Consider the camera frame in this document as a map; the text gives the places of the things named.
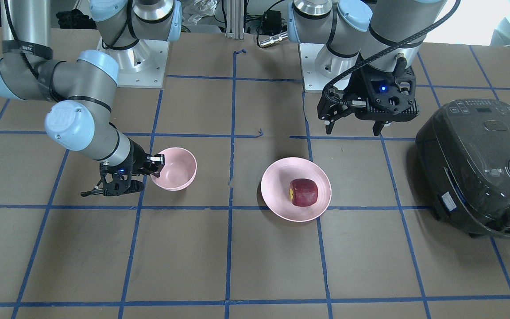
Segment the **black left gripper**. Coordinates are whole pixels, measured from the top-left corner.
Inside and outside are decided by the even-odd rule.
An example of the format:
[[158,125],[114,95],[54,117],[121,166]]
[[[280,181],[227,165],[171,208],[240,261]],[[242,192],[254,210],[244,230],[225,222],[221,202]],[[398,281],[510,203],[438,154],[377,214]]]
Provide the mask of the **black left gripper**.
[[353,113],[348,105],[341,104],[344,95],[347,100],[367,103],[355,115],[363,121],[375,121],[372,132],[380,136],[386,122],[407,122],[417,117],[416,85],[413,69],[406,62],[397,62],[392,71],[363,66],[352,73],[344,91],[332,87],[322,93],[318,119],[324,121],[326,134],[331,135],[335,122]]

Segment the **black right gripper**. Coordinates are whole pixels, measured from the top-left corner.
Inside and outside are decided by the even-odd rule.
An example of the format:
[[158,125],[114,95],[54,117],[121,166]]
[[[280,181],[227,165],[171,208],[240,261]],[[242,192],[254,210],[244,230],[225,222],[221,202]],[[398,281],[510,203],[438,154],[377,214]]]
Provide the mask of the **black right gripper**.
[[155,154],[144,151],[143,147],[133,140],[130,141],[130,152],[126,158],[129,162],[124,163],[126,175],[152,175],[160,177],[160,173],[165,166],[165,155]]

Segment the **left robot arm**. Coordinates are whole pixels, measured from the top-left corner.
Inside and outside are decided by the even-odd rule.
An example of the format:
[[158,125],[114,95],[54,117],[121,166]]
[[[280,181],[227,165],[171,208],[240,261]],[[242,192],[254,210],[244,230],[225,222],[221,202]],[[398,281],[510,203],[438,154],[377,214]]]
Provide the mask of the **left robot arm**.
[[412,65],[427,33],[441,24],[443,0],[294,0],[287,34],[300,45],[321,93],[317,117],[328,135],[355,115],[372,131],[419,115]]

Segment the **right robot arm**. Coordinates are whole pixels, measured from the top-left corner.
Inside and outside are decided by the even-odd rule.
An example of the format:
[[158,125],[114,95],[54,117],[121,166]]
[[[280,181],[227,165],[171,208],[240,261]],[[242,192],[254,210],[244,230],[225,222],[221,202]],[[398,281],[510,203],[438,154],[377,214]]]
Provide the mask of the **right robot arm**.
[[174,42],[182,26],[178,0],[91,0],[102,38],[75,63],[55,60],[46,0],[3,0],[0,96],[54,103],[45,118],[48,136],[70,151],[98,161],[107,174],[154,175],[162,156],[150,155],[110,122],[121,61],[143,40]]

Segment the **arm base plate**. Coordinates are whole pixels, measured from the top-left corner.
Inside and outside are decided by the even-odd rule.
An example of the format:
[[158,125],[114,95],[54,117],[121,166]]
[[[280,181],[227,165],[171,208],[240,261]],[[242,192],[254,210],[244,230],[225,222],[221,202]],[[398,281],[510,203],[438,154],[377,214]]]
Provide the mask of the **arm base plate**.
[[300,65],[304,91],[320,93],[333,78],[354,66],[358,55],[339,57],[328,50],[325,44],[299,44]]
[[119,88],[162,89],[170,42],[140,40],[124,51],[105,50],[100,38],[97,50],[107,53],[119,64]]

